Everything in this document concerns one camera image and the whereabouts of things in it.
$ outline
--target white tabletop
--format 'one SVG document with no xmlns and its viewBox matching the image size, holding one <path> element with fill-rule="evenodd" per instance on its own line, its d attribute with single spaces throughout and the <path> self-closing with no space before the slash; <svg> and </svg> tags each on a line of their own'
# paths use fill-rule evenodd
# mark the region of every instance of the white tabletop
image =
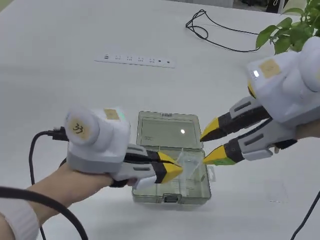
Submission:
<svg viewBox="0 0 320 240">
<path fill-rule="evenodd" d="M 62 125 L 73 104 L 121 106 L 135 143 L 139 111 L 196 114 L 204 129 L 247 96 L 245 65 L 272 55 L 272 47 L 236 53 L 201 41 L 184 28 L 200 8 L 220 24 L 252 32 L 281 19 L 161 0 L 15 0 L 1 12 L 0 185 L 30 184 L 33 135 Z M 242 50 L 255 46 L 255 36 L 199 21 L 214 41 Z M 176 67 L 94 61 L 112 51 L 169 58 Z M 209 153 L 227 140 L 206 143 L 204 149 Z M 319 190 L 317 144 L 306 139 L 270 159 L 215 167 L 212 199 L 194 211 L 134 204 L 129 187 L 103 189 L 70 209 L 94 240 L 289 239 Z M 49 137 L 38 142 L 36 181 L 58 167 L 66 147 Z M 319 221 L 316 207 L 297 239 L 319 234 Z M 79 239 L 62 216 L 44 230 L 48 240 Z"/>
</svg>

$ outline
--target yellow tip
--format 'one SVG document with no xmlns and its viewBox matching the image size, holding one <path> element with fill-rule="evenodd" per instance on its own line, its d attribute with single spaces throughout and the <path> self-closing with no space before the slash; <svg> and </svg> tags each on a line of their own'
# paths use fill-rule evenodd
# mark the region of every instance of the yellow tip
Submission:
<svg viewBox="0 0 320 240">
<path fill-rule="evenodd" d="M 216 130 L 218 128 L 219 128 L 219 121 L 218 121 L 218 118 L 216 117 L 216 118 L 214 118 L 212 120 L 212 122 L 210 122 L 210 124 L 208 126 L 206 126 L 206 128 L 204 129 L 200 139 L 203 139 L 210 132 L 212 132 L 212 131 L 214 131 L 214 130 Z"/>
<path fill-rule="evenodd" d="M 183 172 L 183 168 L 179 165 L 166 163 L 166 162 L 163 163 L 163 165 L 166 170 L 166 175 L 164 176 L 161 182 L 162 184 L 165 184 L 171 181 L 172 179 L 174 179 L 175 177 L 177 177 Z"/>
<path fill-rule="evenodd" d="M 175 160 L 173 160 L 173 158 L 169 157 L 168 155 L 166 155 L 166 154 L 164 154 L 164 153 L 162 153 L 160 151 L 158 152 L 158 155 L 159 155 L 160 159 L 163 160 L 163 161 L 168 161 L 168 162 L 173 163 L 173 164 L 176 163 Z"/>
<path fill-rule="evenodd" d="M 225 147 L 223 145 L 217 147 L 203 159 L 203 164 L 206 165 L 234 165 L 232 159 L 227 157 Z"/>
<path fill-rule="evenodd" d="M 254 98 L 256 98 L 256 94 L 255 94 L 255 91 L 254 91 L 254 89 L 253 89 L 253 87 L 251 85 L 251 80 L 250 79 L 248 79 L 248 89 L 249 89 L 249 92 L 252 94 L 252 96 Z"/>
</svg>

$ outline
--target power strip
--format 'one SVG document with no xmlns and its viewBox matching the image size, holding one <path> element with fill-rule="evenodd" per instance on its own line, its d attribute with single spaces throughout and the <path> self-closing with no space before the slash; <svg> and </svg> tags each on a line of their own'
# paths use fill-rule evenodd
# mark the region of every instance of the power strip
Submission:
<svg viewBox="0 0 320 240">
<path fill-rule="evenodd" d="M 115 63 L 115 64 L 131 64 L 131 65 L 143 65 L 152 67 L 162 68 L 175 68 L 175 63 L 170 59 L 160 57 L 149 57 L 149 56 L 135 56 L 129 54 L 105 54 L 98 59 L 96 62 L 103 63 Z"/>
</svg>

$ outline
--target black power cord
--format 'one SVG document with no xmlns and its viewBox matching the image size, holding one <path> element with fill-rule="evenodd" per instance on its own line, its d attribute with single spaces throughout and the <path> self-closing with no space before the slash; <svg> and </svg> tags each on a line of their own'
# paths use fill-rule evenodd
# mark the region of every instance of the black power cord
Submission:
<svg viewBox="0 0 320 240">
<path fill-rule="evenodd" d="M 199 10 L 197 13 L 195 13 L 193 15 L 193 17 L 191 18 L 190 21 L 188 21 L 186 24 L 185 24 L 185 27 L 187 29 L 189 29 L 191 32 L 193 32 L 198 38 L 202 39 L 202 40 L 205 40 L 207 41 L 208 43 L 211 43 L 213 45 L 216 45 L 216 46 L 219 46 L 221 48 L 224 48 L 224 49 L 227 49 L 227 50 L 230 50 L 230 51 L 234 51 L 234 52 L 238 52 L 238 53 L 252 53 L 252 52 L 255 52 L 257 50 L 260 49 L 259 48 L 256 48 L 256 49 L 253 49 L 253 50 L 237 50 L 237 49 L 233 49 L 233 48 L 230 48 L 230 47 L 227 47 L 227 46 L 223 46 L 219 43 L 216 43 L 216 42 L 213 42 L 211 40 L 209 40 L 209 33 L 208 31 L 202 27 L 202 26 L 198 26 L 198 25 L 194 25 L 194 20 L 201 17 L 202 15 L 205 15 L 212 23 L 214 23 L 215 25 L 221 27 L 221 28 L 224 28 L 224 29 L 228 29 L 228 30 L 231 30 L 231 31 L 235 31 L 235 32 L 238 32 L 238 33 L 244 33 L 244 34 L 251 34 L 251 35 L 258 35 L 258 33 L 254 33 L 254 32 L 250 32 L 250 31 L 243 31 L 243 30 L 238 30 L 238 29 L 233 29 L 233 28 L 230 28 L 230 27 L 227 27 L 227 26 L 223 26 L 221 24 L 218 24 L 216 23 L 215 21 L 213 21 L 207 14 L 207 12 L 203 9 Z M 201 29 L 205 32 L 205 36 L 202 36 L 200 33 L 198 33 L 195 29 Z"/>
<path fill-rule="evenodd" d="M 309 208 L 309 211 L 307 212 L 307 214 L 305 215 L 302 223 L 300 224 L 300 226 L 294 231 L 292 237 L 290 238 L 290 240 L 294 240 L 295 237 L 297 236 L 297 234 L 300 232 L 300 230 L 304 227 L 304 225 L 306 224 L 308 218 L 310 217 L 312 211 L 314 210 L 317 202 L 320 199 L 320 191 L 318 192 L 318 194 L 316 195 L 315 199 L 313 200 L 313 203 L 311 205 L 311 207 Z"/>
<path fill-rule="evenodd" d="M 0 198 L 21 199 L 52 208 L 65 216 L 74 225 L 82 240 L 88 240 L 86 230 L 78 218 L 68 208 L 50 197 L 29 190 L 0 186 Z"/>
<path fill-rule="evenodd" d="M 36 142 L 38 138 L 41 136 L 50 136 L 53 140 L 59 140 L 59 141 L 68 141 L 68 137 L 66 135 L 66 130 L 64 127 L 60 127 L 59 129 L 54 129 L 50 131 L 41 131 L 37 133 L 31 142 L 30 151 L 29 151 L 29 170 L 30 170 L 30 178 L 31 178 L 31 184 L 34 185 L 35 182 L 35 173 L 34 173 L 34 163 L 33 163 L 33 155 L 34 150 L 36 146 Z M 42 226 L 40 226 L 40 233 L 43 240 L 47 240 L 44 229 Z"/>
</svg>

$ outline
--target green plant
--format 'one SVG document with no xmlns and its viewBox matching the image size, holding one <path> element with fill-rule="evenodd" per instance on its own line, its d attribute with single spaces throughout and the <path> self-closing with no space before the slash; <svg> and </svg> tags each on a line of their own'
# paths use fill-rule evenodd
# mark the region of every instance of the green plant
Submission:
<svg viewBox="0 0 320 240">
<path fill-rule="evenodd" d="M 300 21 L 294 22 L 286 17 L 278 25 L 270 25 L 262 30 L 256 38 L 255 46 L 260 48 L 268 40 L 274 44 L 275 54 L 291 49 L 300 52 L 305 42 L 312 36 L 320 37 L 320 0 L 306 0 L 304 10 L 294 7 L 285 13 L 297 13 Z"/>
</svg>

